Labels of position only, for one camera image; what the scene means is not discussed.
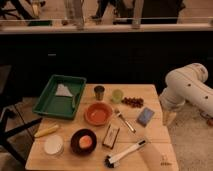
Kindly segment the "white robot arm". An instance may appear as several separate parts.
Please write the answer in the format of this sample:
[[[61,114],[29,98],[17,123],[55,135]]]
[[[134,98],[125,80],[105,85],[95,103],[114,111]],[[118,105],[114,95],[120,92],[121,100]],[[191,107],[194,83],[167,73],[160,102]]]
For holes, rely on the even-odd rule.
[[[206,67],[192,63],[170,71],[165,77],[166,87],[159,95],[163,124],[168,126],[186,101],[197,106],[208,119],[213,119],[213,88],[205,85]]]

